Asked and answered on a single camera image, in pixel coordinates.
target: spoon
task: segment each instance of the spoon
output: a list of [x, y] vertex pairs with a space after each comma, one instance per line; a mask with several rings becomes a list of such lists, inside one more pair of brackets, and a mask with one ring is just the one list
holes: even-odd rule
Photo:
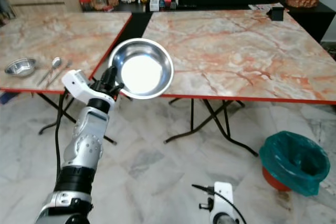
[[44, 79], [55, 69], [57, 69], [60, 65], [62, 64], [62, 59], [59, 57], [56, 57], [55, 59], [53, 59], [53, 61], [51, 62], [51, 68], [49, 69], [48, 72], [46, 72], [46, 74], [42, 77], [42, 79], [37, 83], [37, 85], [40, 85]]
[[52, 84], [56, 79], [57, 77], [59, 77], [59, 75], [64, 71], [66, 70], [67, 68], [70, 68], [70, 66], [72, 65], [72, 60], [68, 60], [68, 63], [66, 64], [65, 67], [63, 67], [58, 73], [57, 75], [46, 85], [46, 88], [49, 87], [50, 84]]

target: stainless steel bowl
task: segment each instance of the stainless steel bowl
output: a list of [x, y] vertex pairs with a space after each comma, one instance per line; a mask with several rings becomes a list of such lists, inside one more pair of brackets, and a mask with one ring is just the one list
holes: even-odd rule
[[25, 77], [35, 71], [36, 60], [22, 58], [11, 62], [5, 69], [5, 73], [12, 76]]
[[124, 83], [121, 90], [135, 99], [160, 96], [173, 80], [174, 67], [168, 52], [149, 39], [129, 39], [111, 53], [109, 67], [118, 69], [116, 83]]

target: electrical cord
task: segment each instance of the electrical cord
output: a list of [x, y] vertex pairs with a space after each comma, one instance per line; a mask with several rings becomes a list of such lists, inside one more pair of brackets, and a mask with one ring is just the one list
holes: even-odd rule
[[63, 109], [63, 101], [64, 97], [66, 96], [67, 90], [64, 92], [64, 94], [61, 94], [59, 96], [58, 101], [58, 110], [57, 110], [57, 119], [56, 119], [56, 129], [55, 129], [55, 148], [56, 148], [56, 180], [58, 178], [58, 175], [60, 173], [61, 168], [61, 158], [60, 158], [60, 152], [59, 152], [59, 142], [58, 142], [58, 130], [61, 122], [61, 117], [63, 115], [62, 109]]
[[244, 224], [247, 224], [246, 223], [246, 220], [244, 219], [243, 215], [240, 213], [240, 211], [238, 210], [238, 208], [233, 205], [227, 198], [225, 198], [223, 195], [219, 194], [218, 192], [214, 191], [214, 194], [217, 195], [218, 197], [222, 198], [223, 200], [225, 200], [230, 206], [233, 207], [233, 209], [236, 210], [236, 212], [239, 214], [239, 216], [241, 217], [242, 221]]

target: marble-patterned tabletop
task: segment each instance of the marble-patterned tabletop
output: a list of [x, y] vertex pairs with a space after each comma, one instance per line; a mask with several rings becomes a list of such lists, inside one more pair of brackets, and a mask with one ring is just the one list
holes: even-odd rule
[[172, 57], [166, 96], [336, 103], [336, 62], [287, 13], [154, 13], [143, 37]]
[[[46, 85], [69, 60], [70, 69], [81, 69], [92, 77], [130, 17], [131, 13], [66, 13], [13, 20], [0, 29], [0, 89], [63, 93], [61, 77], [65, 71], [48, 88]], [[32, 75], [19, 78], [4, 72], [10, 62], [24, 57], [37, 60]], [[62, 66], [38, 86], [55, 57], [63, 60]]]

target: tiled floor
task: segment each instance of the tiled floor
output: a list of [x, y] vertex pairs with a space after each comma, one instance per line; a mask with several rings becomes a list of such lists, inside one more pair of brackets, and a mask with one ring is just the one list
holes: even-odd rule
[[[269, 102], [229, 107], [232, 137], [257, 151], [266, 137], [288, 130], [315, 140], [328, 152], [331, 171], [321, 184], [321, 195], [306, 198], [270, 187], [262, 177], [260, 159], [226, 141], [214, 122], [164, 145], [167, 137], [188, 130], [189, 100], [173, 106], [163, 98], [133, 102], [122, 98], [119, 102], [110, 113], [107, 129], [118, 145], [104, 142], [93, 183], [91, 223], [209, 223], [209, 214], [198, 210], [206, 196], [191, 184], [215, 181], [233, 185], [235, 204], [249, 224], [336, 223], [336, 210], [323, 205], [336, 208], [336, 113], [332, 107]], [[70, 114], [76, 116], [81, 107], [76, 102]], [[208, 112], [200, 101], [195, 111], [197, 125]], [[0, 223], [32, 223], [53, 189], [54, 129], [41, 136], [37, 132], [55, 117], [56, 110], [37, 96], [21, 96], [0, 107]], [[62, 120], [61, 151], [71, 139], [73, 126]]]

